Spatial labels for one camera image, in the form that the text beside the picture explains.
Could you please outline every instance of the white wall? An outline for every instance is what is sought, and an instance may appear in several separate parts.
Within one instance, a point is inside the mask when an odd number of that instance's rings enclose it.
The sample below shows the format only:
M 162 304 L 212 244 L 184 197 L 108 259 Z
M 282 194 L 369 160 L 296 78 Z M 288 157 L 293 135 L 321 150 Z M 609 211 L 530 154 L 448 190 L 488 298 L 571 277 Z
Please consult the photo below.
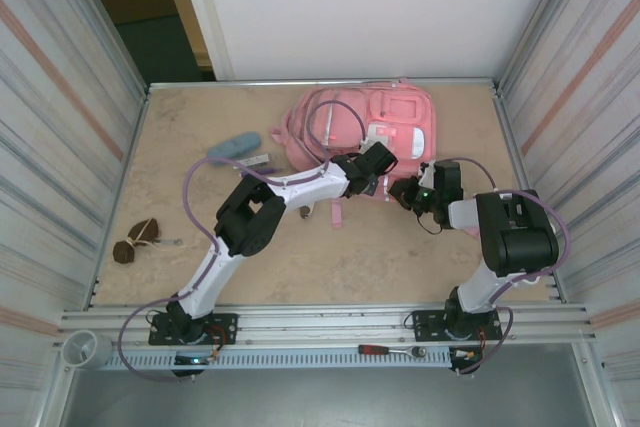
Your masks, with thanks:
M 193 0 L 221 80 L 495 76 L 539 0 Z

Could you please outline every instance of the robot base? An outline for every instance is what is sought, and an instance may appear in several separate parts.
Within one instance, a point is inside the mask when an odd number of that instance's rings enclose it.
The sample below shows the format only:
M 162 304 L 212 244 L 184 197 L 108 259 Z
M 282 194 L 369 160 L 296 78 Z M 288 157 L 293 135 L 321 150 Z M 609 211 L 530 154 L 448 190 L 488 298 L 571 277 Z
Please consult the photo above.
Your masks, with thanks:
M 451 292 L 444 310 L 416 310 L 411 313 L 413 332 L 418 342 L 500 340 L 502 328 L 498 312 L 469 313 L 460 306 L 458 288 Z
M 216 345 L 220 344 L 220 330 L 212 329 L 214 338 L 207 333 L 207 327 L 216 326 L 224 330 L 224 345 L 233 345 L 236 343 L 236 333 L 238 332 L 238 315 L 237 314 L 214 314 L 211 313 L 195 321 L 191 321 L 192 332 L 198 331 L 198 335 L 194 335 L 194 339 L 181 336 L 180 332 L 172 323 L 168 313 L 159 313 L 153 316 L 151 320 L 151 329 L 149 332 L 149 345 Z

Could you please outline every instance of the wooden floor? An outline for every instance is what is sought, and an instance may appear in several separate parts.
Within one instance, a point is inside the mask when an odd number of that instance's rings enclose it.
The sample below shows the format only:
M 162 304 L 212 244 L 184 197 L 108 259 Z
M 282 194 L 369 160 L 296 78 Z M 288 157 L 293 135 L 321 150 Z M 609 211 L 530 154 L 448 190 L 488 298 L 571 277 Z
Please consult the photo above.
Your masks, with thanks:
M 109 254 L 95 304 L 142 303 L 182 288 L 209 244 L 187 219 L 181 190 L 192 164 L 212 145 L 242 132 L 262 134 L 262 152 L 283 150 L 268 135 L 308 86 L 211 86 L 155 90 L 113 228 L 109 250 L 137 222 L 155 217 L 165 238 L 182 248 L 136 248 L 135 262 L 120 265 Z M 482 162 L 498 186 L 515 178 L 490 91 L 483 85 L 433 85 L 437 157 L 469 156 Z M 463 165 L 467 195 L 490 184 L 473 165 Z M 238 183 L 230 167 L 202 166 L 189 192 L 196 217 L 213 229 L 215 212 Z M 415 215 L 397 204 L 343 200 L 344 227 L 333 229 L 330 204 L 316 204 L 309 220 L 285 217 L 272 242 L 248 259 L 222 291 L 219 303 L 348 304 L 442 301 L 480 261 L 479 242 L 464 232 L 431 236 Z M 434 224 L 423 217 L 425 224 Z M 540 285 L 506 299 L 546 300 Z

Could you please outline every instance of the backpack strap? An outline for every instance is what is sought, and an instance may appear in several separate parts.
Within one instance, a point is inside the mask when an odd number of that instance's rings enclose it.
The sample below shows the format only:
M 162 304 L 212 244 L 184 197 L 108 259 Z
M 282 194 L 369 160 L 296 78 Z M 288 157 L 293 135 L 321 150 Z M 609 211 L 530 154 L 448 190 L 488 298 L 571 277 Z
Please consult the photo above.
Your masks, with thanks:
M 334 229 L 341 229 L 344 225 L 342 223 L 342 205 L 340 199 L 331 200 L 331 225 Z
M 271 138 L 278 142 L 279 144 L 284 144 L 284 139 L 282 138 L 282 131 L 278 127 L 271 127 L 269 129 L 269 133 L 271 134 Z

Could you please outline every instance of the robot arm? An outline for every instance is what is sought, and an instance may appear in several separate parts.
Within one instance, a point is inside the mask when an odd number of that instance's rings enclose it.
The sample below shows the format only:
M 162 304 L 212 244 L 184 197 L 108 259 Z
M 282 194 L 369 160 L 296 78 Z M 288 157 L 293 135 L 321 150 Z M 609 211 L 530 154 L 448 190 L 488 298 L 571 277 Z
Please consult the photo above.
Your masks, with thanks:
M 321 169 L 318 167 L 278 180 L 285 185 L 291 185 L 291 182 L 311 177 Z M 313 202 L 342 197 L 348 187 L 349 180 L 345 171 L 334 162 L 329 164 L 329 168 L 321 177 L 291 187 L 270 186 L 254 177 L 246 176 L 216 215 L 218 251 L 216 252 L 216 247 L 211 245 L 193 278 L 178 293 L 183 295 L 191 291 L 215 256 L 213 265 L 198 289 L 180 301 L 184 312 L 192 319 L 209 314 L 216 304 L 218 295 L 238 266 L 267 245 L 284 214 Z M 260 201 L 260 198 L 263 199 L 262 208 L 253 214 L 249 202 Z
M 281 185 L 246 176 L 216 213 L 217 248 L 211 246 L 191 281 L 178 293 L 182 300 L 167 305 L 181 337 L 190 341 L 200 336 L 200 329 L 194 328 L 197 319 L 211 313 L 238 266 L 267 246 L 284 214 L 324 199 L 373 195 L 378 177 L 395 162 L 393 154 L 377 142 L 363 154 L 333 157 L 326 171 L 318 167 L 280 177 Z M 318 174 L 322 175 L 301 182 Z
M 443 317 L 447 332 L 468 338 L 492 322 L 495 302 L 511 284 L 527 282 L 523 276 L 535 276 L 556 263 L 558 242 L 544 209 L 531 199 L 491 192 L 462 200 L 457 162 L 439 161 L 423 169 L 421 179 L 399 180 L 389 193 L 418 218 L 432 213 L 443 229 L 479 231 L 480 266 L 468 281 L 453 289 Z M 537 197 L 532 190 L 527 194 Z

